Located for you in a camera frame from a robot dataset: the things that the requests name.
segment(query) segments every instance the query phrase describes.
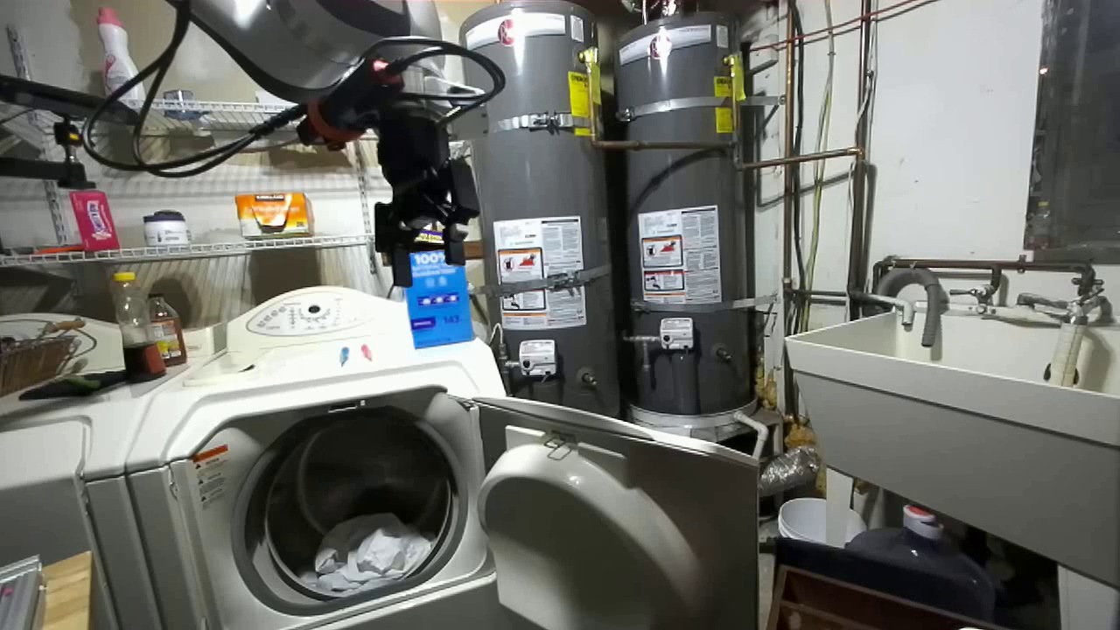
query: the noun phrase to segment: white sink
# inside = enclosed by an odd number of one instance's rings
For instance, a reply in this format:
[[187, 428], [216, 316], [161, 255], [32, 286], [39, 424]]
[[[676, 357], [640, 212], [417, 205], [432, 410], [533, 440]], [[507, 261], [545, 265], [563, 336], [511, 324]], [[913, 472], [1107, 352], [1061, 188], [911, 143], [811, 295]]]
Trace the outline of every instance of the white sink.
[[1120, 589], [1120, 329], [1088, 329], [1078, 387], [1051, 385], [1057, 329], [876, 316], [788, 338], [834, 468]]

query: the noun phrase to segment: gray water heater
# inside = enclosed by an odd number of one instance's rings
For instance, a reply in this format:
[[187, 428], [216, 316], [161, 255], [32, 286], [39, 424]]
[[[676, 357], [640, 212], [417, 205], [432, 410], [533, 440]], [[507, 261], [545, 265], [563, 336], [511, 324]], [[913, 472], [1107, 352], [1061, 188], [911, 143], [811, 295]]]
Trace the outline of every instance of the gray water heater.
[[735, 49], [721, 13], [621, 39], [626, 121], [631, 413], [710, 416], [753, 398], [749, 217], [735, 168]]
[[461, 23], [467, 49], [507, 78], [473, 143], [507, 391], [621, 416], [595, 39], [593, 13], [558, 0], [494, 2]]

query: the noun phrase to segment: washer lid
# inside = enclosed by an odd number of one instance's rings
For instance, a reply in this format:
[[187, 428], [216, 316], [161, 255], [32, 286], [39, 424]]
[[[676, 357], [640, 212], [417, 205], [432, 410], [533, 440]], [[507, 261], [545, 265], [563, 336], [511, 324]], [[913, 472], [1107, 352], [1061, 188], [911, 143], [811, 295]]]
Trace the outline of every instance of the washer lid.
[[753, 626], [753, 458], [526, 398], [477, 413], [503, 608], [552, 630]]

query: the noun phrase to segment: laundry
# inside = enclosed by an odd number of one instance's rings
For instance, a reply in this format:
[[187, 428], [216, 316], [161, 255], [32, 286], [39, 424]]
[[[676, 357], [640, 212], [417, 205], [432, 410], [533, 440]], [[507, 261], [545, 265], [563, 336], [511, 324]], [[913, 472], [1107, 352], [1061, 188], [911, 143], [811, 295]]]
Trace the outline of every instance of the laundry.
[[432, 540], [396, 513], [361, 513], [327, 532], [305, 583], [346, 599], [414, 573], [428, 557]]

